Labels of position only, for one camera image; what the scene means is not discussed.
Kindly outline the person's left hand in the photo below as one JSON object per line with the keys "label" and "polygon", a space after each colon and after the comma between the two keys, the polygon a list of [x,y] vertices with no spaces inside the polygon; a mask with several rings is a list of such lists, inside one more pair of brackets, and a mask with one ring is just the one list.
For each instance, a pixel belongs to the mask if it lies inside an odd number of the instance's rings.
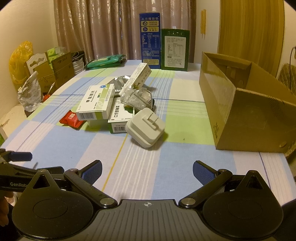
{"label": "person's left hand", "polygon": [[14,193],[11,191],[1,191],[0,193],[0,225],[2,227],[8,225],[9,203],[6,198],[12,198]]}

